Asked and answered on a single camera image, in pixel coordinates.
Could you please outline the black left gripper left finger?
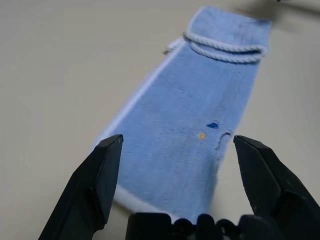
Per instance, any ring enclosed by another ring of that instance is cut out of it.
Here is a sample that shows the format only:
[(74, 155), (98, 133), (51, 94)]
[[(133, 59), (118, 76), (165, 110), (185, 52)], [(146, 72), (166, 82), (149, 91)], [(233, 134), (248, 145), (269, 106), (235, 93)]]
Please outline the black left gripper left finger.
[(39, 239), (91, 240), (108, 222), (123, 135), (101, 140), (71, 175)]

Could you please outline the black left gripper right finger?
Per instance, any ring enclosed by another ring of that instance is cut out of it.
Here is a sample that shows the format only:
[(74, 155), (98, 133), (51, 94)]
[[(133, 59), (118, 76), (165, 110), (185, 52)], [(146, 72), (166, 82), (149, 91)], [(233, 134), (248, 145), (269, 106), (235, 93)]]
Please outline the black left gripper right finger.
[(320, 207), (300, 179), (262, 142), (242, 135), (233, 142), (253, 213), (271, 217), (286, 240), (318, 240)]

